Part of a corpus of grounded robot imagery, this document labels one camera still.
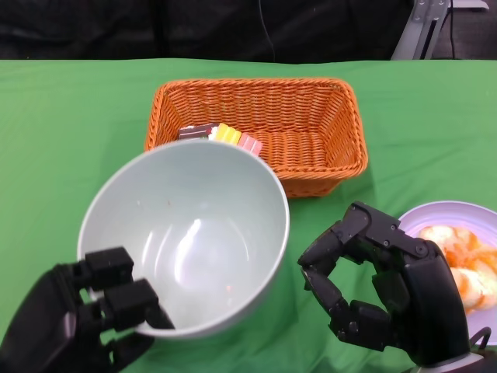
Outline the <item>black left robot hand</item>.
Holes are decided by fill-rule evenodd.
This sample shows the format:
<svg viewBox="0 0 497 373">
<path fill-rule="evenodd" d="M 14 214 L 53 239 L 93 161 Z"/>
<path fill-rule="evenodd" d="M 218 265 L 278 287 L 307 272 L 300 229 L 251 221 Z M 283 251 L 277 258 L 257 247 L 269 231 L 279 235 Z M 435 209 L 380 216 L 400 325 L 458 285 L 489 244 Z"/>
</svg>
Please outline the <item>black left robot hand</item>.
<svg viewBox="0 0 497 373">
<path fill-rule="evenodd" d="M 134 261 L 123 247 L 58 264 L 43 274 L 18 307 L 1 343 L 3 372 L 119 372 L 154 338 L 132 332 L 108 343 L 102 333 L 146 322 L 173 323 L 145 279 L 132 277 Z"/>
</svg>

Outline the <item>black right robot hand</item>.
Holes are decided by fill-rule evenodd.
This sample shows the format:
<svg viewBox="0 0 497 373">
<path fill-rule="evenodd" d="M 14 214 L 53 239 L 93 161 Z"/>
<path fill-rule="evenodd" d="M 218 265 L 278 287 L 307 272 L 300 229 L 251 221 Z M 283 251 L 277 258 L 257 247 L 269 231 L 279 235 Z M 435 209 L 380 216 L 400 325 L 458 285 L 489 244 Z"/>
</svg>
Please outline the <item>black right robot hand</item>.
<svg viewBox="0 0 497 373">
<path fill-rule="evenodd" d="M 341 258 L 374 265 L 372 283 L 381 307 L 345 300 L 328 278 Z M 395 347 L 420 367 L 469 355 L 464 306 L 441 249 L 407 235 L 398 219 L 353 203 L 298 263 L 305 289 L 329 315 L 329 328 L 343 343 L 378 351 Z"/>
</svg>

